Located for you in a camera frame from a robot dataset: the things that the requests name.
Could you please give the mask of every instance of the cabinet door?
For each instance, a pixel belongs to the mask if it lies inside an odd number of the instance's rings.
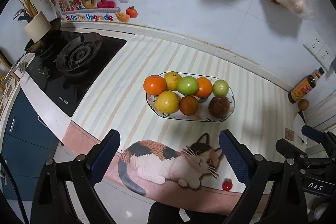
[[[5,133],[1,154],[7,160],[12,175],[38,178],[50,151]]]
[[[23,201],[32,201],[38,178],[25,177],[19,175],[13,175],[17,188],[19,189],[20,196]],[[6,199],[17,200],[13,186],[9,179],[7,179],[7,185],[5,180],[2,179],[2,192]]]
[[[19,91],[10,112],[5,132],[41,147],[52,148],[57,137],[43,125],[22,90]]]

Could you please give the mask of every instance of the cat's ear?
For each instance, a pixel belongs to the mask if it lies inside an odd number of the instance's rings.
[[[219,157],[222,155],[223,151],[222,151],[221,148],[217,148],[217,149],[215,150],[215,153],[216,153],[217,157],[219,158]]]
[[[198,140],[198,143],[205,143],[205,144],[209,144],[210,142],[210,136],[208,133],[204,133]]]

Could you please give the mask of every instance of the electrical outlet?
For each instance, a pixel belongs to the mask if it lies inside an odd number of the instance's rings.
[[[316,55],[319,50],[325,45],[323,39],[319,36],[317,32],[311,30],[308,34],[306,40],[304,41],[304,46],[313,54]]]
[[[322,64],[326,71],[329,70],[331,62],[333,62],[335,59],[335,55],[332,53],[327,44],[324,44],[315,57]]]

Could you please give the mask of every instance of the cloud sticker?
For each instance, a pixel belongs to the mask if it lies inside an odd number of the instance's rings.
[[[128,3],[128,0],[119,0],[120,3]]]

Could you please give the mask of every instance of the black glass cooktop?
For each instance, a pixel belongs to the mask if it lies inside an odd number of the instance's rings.
[[[72,116],[97,76],[126,40],[97,33],[61,32],[27,68],[39,88]]]

